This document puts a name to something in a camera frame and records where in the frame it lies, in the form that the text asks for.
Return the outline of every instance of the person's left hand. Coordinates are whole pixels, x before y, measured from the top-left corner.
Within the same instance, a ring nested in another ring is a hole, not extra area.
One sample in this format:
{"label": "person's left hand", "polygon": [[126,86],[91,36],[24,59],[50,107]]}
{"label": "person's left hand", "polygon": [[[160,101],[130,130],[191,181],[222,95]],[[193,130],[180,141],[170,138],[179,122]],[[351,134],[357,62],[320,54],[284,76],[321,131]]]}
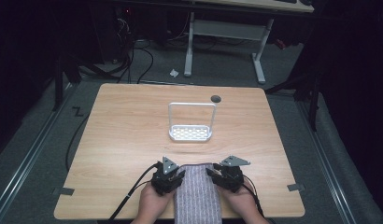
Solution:
{"label": "person's left hand", "polygon": [[166,206],[174,197],[174,193],[175,190],[162,196],[156,192],[151,183],[147,183],[141,191],[138,215],[132,224],[154,223],[156,219],[164,212]]}

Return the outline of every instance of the hand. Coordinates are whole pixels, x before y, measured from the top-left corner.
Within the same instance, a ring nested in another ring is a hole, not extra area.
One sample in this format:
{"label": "hand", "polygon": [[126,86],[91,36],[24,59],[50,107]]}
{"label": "hand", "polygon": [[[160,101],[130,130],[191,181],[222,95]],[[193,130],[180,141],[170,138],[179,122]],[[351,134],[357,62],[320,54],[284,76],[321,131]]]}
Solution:
{"label": "hand", "polygon": [[[244,185],[249,189],[252,189],[252,186],[246,178],[244,178]],[[268,224],[264,217],[259,213],[252,195],[243,186],[241,186],[236,193],[219,186],[217,186],[217,189],[232,209],[240,215],[247,224]]]}
{"label": "hand", "polygon": [[147,183],[141,191],[138,215],[132,224],[152,224],[164,212],[166,206],[174,197],[175,191],[159,195],[154,187]]}

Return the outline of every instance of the gray carpet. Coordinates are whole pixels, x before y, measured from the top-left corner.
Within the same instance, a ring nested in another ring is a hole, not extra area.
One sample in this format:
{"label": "gray carpet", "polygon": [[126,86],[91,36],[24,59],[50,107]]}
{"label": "gray carpet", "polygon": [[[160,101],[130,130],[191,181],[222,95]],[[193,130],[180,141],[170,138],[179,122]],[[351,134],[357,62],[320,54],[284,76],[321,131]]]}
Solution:
{"label": "gray carpet", "polygon": [[[147,42],[141,42],[138,45],[139,47],[146,46]],[[201,49],[194,52],[193,75],[192,77],[184,77],[182,73],[186,47],[167,46],[164,48],[151,44],[146,50],[153,55],[154,63],[142,78],[142,82],[262,87],[267,89],[287,78],[298,53],[303,47],[297,46],[280,50],[276,46],[268,45],[262,56],[262,66],[267,83],[261,86],[257,84],[249,55],[232,51],[223,52],[221,49],[215,48],[202,49],[207,46],[209,45],[198,46]],[[136,49],[134,62],[131,66],[133,83],[149,67],[149,64],[149,55],[143,50]],[[106,64],[102,67],[111,69],[113,66],[116,65]],[[172,69],[180,73],[178,77],[169,76]],[[126,76],[123,77],[122,82],[127,81]],[[51,193],[54,188],[61,187],[66,179],[66,150],[73,133],[84,119],[84,117],[75,116],[76,110],[73,107],[79,106],[79,113],[87,116],[91,111],[97,91],[104,82],[113,82],[113,80],[91,76],[83,77],[83,81],[64,105],[62,113],[47,136],[33,169],[8,208],[3,223],[95,223],[93,220],[55,219],[53,211],[58,196]],[[268,100],[296,182],[304,184],[306,188],[301,192],[305,204],[305,215],[298,218],[275,218],[275,222],[343,223],[319,166],[313,141],[304,123],[305,118],[301,116],[289,93],[287,91],[283,91],[283,93],[269,95]],[[52,107],[53,85],[49,86],[42,99],[25,117],[22,126],[0,156],[0,196],[49,117]],[[317,124],[321,142],[333,165],[336,176],[344,188],[357,223],[383,223],[383,216],[372,201],[369,191],[364,186],[347,151],[339,140],[322,100],[319,102]],[[75,142],[71,146],[70,161],[81,134],[82,129],[78,132]]]}

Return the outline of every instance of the folded cloth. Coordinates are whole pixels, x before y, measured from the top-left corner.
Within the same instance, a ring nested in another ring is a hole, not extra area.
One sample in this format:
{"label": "folded cloth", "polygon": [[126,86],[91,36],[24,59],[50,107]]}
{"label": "folded cloth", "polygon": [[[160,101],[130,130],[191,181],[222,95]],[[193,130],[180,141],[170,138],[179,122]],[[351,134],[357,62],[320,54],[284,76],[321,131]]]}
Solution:
{"label": "folded cloth", "polygon": [[185,177],[175,194],[175,224],[221,224],[220,197],[206,168],[212,163],[183,165]]}

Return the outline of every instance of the black tape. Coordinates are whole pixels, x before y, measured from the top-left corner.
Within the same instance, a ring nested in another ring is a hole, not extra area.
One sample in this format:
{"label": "black tape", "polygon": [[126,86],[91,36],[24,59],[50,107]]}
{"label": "black tape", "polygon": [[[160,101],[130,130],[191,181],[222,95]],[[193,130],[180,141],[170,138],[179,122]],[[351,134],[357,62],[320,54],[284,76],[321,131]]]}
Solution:
{"label": "black tape", "polygon": [[52,195],[60,195],[60,194],[63,194],[63,195],[69,195],[69,196],[72,196],[72,195],[73,195],[73,192],[75,192],[74,189],[55,188],[55,189],[52,191]]}
{"label": "black tape", "polygon": [[299,192],[300,192],[300,191],[305,190],[305,185],[303,185],[303,184],[292,184],[292,185],[288,185],[287,187],[288,187],[289,191],[299,190]]}

